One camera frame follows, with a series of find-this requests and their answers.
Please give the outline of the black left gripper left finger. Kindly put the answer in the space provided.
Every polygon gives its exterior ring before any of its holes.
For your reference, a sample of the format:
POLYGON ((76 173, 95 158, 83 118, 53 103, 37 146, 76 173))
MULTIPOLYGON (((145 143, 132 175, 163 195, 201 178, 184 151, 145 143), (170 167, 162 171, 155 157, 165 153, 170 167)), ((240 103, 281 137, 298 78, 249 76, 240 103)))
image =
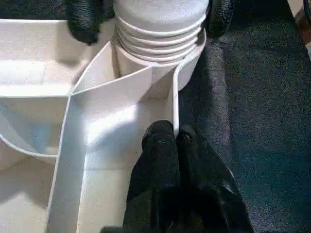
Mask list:
POLYGON ((131 233, 166 233, 179 221, 180 172, 170 121, 152 123, 141 142, 126 198, 123 227, 131 233))

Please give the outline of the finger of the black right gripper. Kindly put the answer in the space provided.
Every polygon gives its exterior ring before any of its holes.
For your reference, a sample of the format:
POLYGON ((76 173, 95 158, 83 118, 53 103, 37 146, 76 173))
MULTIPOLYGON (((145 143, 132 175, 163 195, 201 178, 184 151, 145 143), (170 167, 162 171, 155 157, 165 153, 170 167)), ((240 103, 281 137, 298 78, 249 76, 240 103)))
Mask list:
POLYGON ((207 20, 210 38, 222 36, 229 28, 235 7, 234 0, 212 0, 207 20))
POLYGON ((71 35, 89 46, 96 44, 101 24, 114 17, 113 3, 112 0, 65 1, 71 35))

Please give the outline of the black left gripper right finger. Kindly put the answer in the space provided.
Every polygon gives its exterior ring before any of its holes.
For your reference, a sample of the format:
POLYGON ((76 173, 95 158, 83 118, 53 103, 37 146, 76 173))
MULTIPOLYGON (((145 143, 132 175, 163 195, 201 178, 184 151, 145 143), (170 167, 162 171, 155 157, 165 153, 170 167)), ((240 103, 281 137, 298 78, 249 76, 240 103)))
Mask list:
POLYGON ((231 171, 199 130, 183 126, 176 144, 186 222, 202 233, 252 233, 231 171))

